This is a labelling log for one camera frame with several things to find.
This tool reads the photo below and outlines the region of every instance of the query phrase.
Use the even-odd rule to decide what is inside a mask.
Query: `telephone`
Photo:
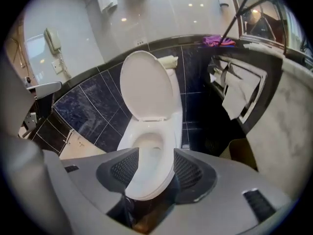
[[[60,64],[64,75],[71,79],[72,76],[68,73],[67,66],[65,65],[63,55],[61,53],[61,41],[58,37],[58,33],[55,29],[46,28],[44,31],[45,40],[47,41],[52,55],[56,55],[60,59]]]

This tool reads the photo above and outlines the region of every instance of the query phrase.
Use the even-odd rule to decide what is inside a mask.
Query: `toilet lid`
[[[125,104],[138,120],[167,119],[173,112],[170,78],[156,57],[140,50],[124,61],[120,76]]]

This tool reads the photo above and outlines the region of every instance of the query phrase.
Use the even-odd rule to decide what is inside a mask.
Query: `toilet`
[[[124,61],[121,94],[132,118],[118,150],[139,147],[138,169],[127,197],[149,200],[162,193],[174,176],[174,148],[181,148],[182,105],[174,69],[140,50]]]

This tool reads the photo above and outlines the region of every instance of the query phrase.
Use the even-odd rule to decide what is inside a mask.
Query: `wall outlet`
[[[144,45],[146,43],[147,43],[147,39],[145,37],[139,38],[139,39],[134,41],[135,47],[140,46],[140,45]]]
[[[59,74],[62,72],[61,60],[59,58],[54,60],[51,65],[54,68],[55,73]]]

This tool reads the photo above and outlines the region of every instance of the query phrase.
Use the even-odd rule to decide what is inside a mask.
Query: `toilet bowl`
[[[162,193],[174,176],[174,148],[181,148],[182,106],[174,69],[136,51],[124,61],[120,87],[133,114],[118,150],[139,147],[138,169],[125,190],[135,200]]]

